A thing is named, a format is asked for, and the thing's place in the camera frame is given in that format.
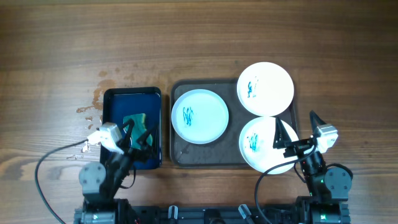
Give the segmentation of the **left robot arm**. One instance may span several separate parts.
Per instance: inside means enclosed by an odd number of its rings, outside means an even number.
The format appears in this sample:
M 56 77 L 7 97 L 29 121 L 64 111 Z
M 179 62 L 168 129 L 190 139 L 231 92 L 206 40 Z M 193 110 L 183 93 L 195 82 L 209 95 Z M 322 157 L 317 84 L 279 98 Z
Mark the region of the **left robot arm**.
M 136 142 L 130 144 L 135 122 L 129 119 L 121 127 L 114 123 L 104 123 L 97 131 L 87 137 L 88 142 L 100 143 L 112 152 L 106 162 L 90 162 L 79 173 L 79 181 L 84 196 L 83 206 L 75 210 L 74 223 L 140 223 L 137 212 L 126 199 L 115 199 L 123 180 L 133 170 L 136 161 L 145 162 L 155 157 L 155 148 L 148 144 L 150 135 L 159 135 L 156 124 L 142 133 Z

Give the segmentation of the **white plate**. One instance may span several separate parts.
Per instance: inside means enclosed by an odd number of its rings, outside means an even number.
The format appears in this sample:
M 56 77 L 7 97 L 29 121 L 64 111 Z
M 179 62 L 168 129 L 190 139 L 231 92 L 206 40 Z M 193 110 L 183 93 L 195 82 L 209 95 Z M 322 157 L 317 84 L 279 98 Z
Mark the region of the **white plate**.
M 275 118 L 259 117 L 248 122 L 239 135 L 239 150 L 244 160 L 255 170 L 266 170 L 298 159 L 284 157 L 285 148 L 274 149 Z
M 241 104 L 257 116 L 275 116 L 294 98 L 294 83 L 288 72 L 271 62 L 254 63 L 240 74 L 236 91 Z
M 224 100 L 215 92 L 190 90 L 174 103 L 171 122 L 175 132 L 187 142 L 208 144 L 225 132 L 229 111 Z

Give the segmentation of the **green yellow sponge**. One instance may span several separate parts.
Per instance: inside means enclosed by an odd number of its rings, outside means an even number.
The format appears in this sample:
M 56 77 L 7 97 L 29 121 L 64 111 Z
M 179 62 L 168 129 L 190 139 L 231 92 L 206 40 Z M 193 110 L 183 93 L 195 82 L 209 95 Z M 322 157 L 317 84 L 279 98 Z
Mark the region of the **green yellow sponge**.
M 130 137 L 130 144 L 133 148 L 141 148 L 141 145 L 136 140 L 147 131 L 146 118 L 147 116 L 145 113 L 133 114 L 123 118 L 123 123 L 128 122 L 130 119 L 134 121 L 134 127 Z

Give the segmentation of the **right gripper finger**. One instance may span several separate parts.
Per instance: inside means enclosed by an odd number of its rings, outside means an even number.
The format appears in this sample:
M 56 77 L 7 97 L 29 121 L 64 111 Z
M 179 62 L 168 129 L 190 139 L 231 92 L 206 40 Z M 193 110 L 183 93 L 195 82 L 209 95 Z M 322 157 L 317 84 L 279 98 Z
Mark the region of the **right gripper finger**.
M 282 149 L 289 146 L 292 142 L 287 130 L 284 127 L 282 120 L 279 117 L 275 119 L 275 135 L 273 148 L 274 149 Z
M 311 110 L 311 112 L 309 113 L 310 115 L 310 124 L 311 124 L 311 128 L 313 131 L 313 134 L 315 136 L 320 136 L 321 135 L 321 128 L 326 125 L 326 122 L 324 122 L 324 120 L 322 120 L 317 114 L 316 112 L 314 112 L 314 110 Z

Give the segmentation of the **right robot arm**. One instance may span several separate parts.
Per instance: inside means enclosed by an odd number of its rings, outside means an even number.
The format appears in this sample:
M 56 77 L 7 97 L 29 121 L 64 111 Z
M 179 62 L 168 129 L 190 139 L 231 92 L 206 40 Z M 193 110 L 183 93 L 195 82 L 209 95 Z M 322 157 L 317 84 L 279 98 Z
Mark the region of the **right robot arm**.
M 349 224 L 351 217 L 346 202 L 352 187 L 353 173 L 341 164 L 327 165 L 322 156 L 338 138 L 337 129 L 310 112 L 313 134 L 293 141 L 282 120 L 275 119 L 273 148 L 283 149 L 284 157 L 297 157 L 309 197 L 297 197 L 291 208 L 290 223 Z

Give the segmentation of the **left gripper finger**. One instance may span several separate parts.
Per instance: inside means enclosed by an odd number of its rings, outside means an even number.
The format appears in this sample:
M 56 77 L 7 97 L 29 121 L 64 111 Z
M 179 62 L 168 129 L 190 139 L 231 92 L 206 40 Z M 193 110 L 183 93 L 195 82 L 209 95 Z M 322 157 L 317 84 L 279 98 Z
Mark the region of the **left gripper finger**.
M 140 146 L 140 148 L 153 148 L 153 142 L 154 140 L 152 140 L 151 144 L 149 144 L 147 142 L 147 140 L 149 139 L 149 137 L 152 134 L 155 134 L 157 131 L 157 127 L 158 124 L 156 123 L 151 129 L 147 129 L 143 134 L 141 134 L 139 136 L 139 138 L 136 140 L 136 142 L 138 143 L 138 145 Z
M 120 146 L 130 146 L 131 134 L 132 134 L 134 125 L 135 125 L 135 122 L 133 119 L 129 119 L 125 123 L 123 123 L 121 130 L 124 130 L 124 128 L 127 128 L 127 131 L 126 131 L 124 138 L 119 143 Z

